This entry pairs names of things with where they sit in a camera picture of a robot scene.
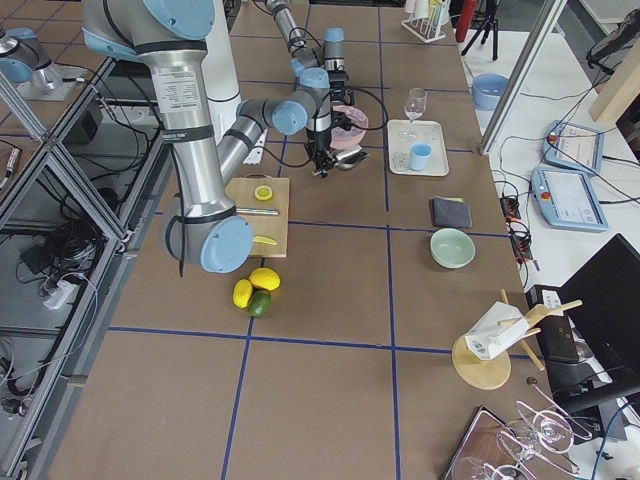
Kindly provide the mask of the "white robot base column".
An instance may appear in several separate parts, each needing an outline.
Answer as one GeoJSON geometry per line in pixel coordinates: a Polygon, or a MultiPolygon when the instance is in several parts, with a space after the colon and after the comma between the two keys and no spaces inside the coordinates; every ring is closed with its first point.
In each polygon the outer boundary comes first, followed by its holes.
{"type": "Polygon", "coordinates": [[[214,12],[213,26],[205,42],[202,61],[204,107],[213,128],[219,166],[224,177],[233,177],[251,156],[264,126],[242,110],[228,27],[222,1],[206,1],[214,12]]]}

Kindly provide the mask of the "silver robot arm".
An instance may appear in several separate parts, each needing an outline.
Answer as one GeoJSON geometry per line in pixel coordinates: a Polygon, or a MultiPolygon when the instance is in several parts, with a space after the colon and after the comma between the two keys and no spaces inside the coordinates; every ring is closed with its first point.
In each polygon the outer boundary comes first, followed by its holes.
{"type": "Polygon", "coordinates": [[[161,115],[162,140],[170,148],[179,182],[173,211],[165,216],[166,250],[181,263],[213,273],[239,268],[253,245],[253,230],[238,216],[225,187],[263,131],[285,136],[305,131],[314,172],[326,176],[347,154],[331,147],[331,131],[345,128],[333,112],[348,76],[344,33],[329,28],[316,48],[306,44],[285,1],[266,4],[291,54],[297,89],[279,99],[248,99],[231,127],[217,138],[202,66],[206,37],[214,27],[210,1],[85,1],[83,34],[92,51],[139,62],[150,71],[161,115]]]}
{"type": "Polygon", "coordinates": [[[264,4],[286,43],[295,76],[299,77],[304,69],[324,69],[329,78],[331,101],[353,106],[353,89],[347,85],[349,75],[345,64],[343,29],[328,28],[320,42],[308,30],[297,25],[288,1],[273,0],[264,4]]]}

